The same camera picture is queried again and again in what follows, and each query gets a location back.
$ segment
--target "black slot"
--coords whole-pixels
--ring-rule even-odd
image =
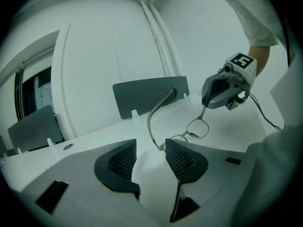
[[[172,214],[170,215],[170,223],[176,222],[179,219],[186,217],[192,212],[196,211],[200,206],[195,203],[191,198],[182,197],[181,184],[178,183],[178,191],[175,201],[175,206]]]
[[[228,161],[228,162],[236,164],[236,165],[240,165],[240,163],[241,163],[241,160],[236,159],[236,158],[232,158],[232,157],[226,158],[225,161]]]
[[[51,214],[67,187],[68,184],[65,182],[54,181],[36,201],[36,204]]]

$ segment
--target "white wall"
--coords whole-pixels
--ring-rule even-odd
[[[248,40],[225,0],[155,0],[154,5],[174,39],[190,93],[201,92],[205,79],[215,74],[225,59],[237,52],[248,53]],[[266,117],[280,127],[283,119],[269,91],[286,70],[285,49],[282,45],[272,47],[268,64],[252,89]],[[274,132],[260,117],[266,133]]]
[[[71,0],[33,15],[8,35],[0,50],[0,70],[57,30],[52,94],[66,139],[122,121],[113,84],[165,76],[145,14],[130,0]]]
[[[18,122],[15,109],[15,73],[0,87],[0,135],[7,149],[13,148],[8,128]]]

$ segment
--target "vertical pipe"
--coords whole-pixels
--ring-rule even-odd
[[[16,71],[15,75],[15,108],[16,108],[16,114],[17,114],[17,119],[20,121],[21,118],[21,113],[20,113],[20,107],[19,107],[19,77],[20,77],[20,69]]]
[[[149,10],[149,8],[147,7],[147,5],[143,2],[143,0],[140,0],[141,2],[141,6],[142,9],[147,17],[148,22],[150,23],[151,26],[151,30],[154,33],[157,45],[159,47],[159,51],[162,51],[163,54],[163,58],[162,58],[162,62],[164,63],[164,67],[167,67],[167,71],[169,72],[169,76],[174,76],[174,71],[172,69],[171,63],[170,63],[170,58],[169,58],[169,54],[168,51],[165,48],[165,44],[163,41],[163,38],[161,37],[161,33],[157,27],[157,23],[151,13],[151,11]]]
[[[169,47],[169,50],[170,50],[170,53],[172,55],[172,58],[174,60],[174,64],[176,66],[176,69],[177,69],[177,72],[178,72],[178,75],[179,76],[184,76],[184,70],[183,70],[183,66],[182,66],[182,62],[181,62],[181,59],[180,59],[180,56],[178,54],[178,51],[177,51],[177,48],[174,44],[174,41],[169,33],[169,30],[167,29],[166,27],[166,24],[164,23],[160,13],[157,11],[157,9],[151,4],[150,5],[150,9],[153,13],[153,15],[155,16],[162,32],[163,32],[163,35],[165,37],[165,40],[167,42],[167,45]]]
[[[19,103],[20,103],[20,113],[21,113],[21,118],[24,118],[24,110],[23,110],[23,75],[24,75],[24,68],[23,65],[21,66],[20,69],[20,84],[19,84]]]

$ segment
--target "eyeglass lens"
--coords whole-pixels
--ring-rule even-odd
[[[182,135],[175,135],[175,136],[171,137],[171,139],[172,140],[181,140],[181,141],[188,142],[188,140],[184,136],[182,136]]]
[[[193,120],[187,127],[188,135],[195,139],[200,139],[208,134],[209,126],[202,119]]]

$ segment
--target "eyeglasses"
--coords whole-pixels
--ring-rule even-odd
[[[182,140],[188,142],[186,135],[192,140],[200,140],[204,138],[209,132],[209,125],[202,119],[202,116],[195,118],[186,127],[186,131],[183,134],[177,134],[171,137],[172,140]]]
[[[150,114],[148,115],[147,118],[147,127],[151,136],[151,139],[153,143],[156,145],[156,147],[159,150],[165,150],[165,143],[162,145],[158,146],[156,143],[155,139],[153,138],[152,131],[151,131],[151,118],[152,115],[162,106],[169,104],[175,97],[177,96],[177,92],[174,87],[172,87],[165,97],[157,103],[157,105],[151,110]],[[188,126],[186,127],[186,131],[183,134],[179,135],[174,135],[170,139],[174,140],[182,140],[188,142],[187,137],[193,140],[200,140],[204,138],[208,132],[209,132],[209,125],[202,119],[204,112],[205,112],[206,107],[204,106],[201,114],[195,118],[193,121],[191,121]]]

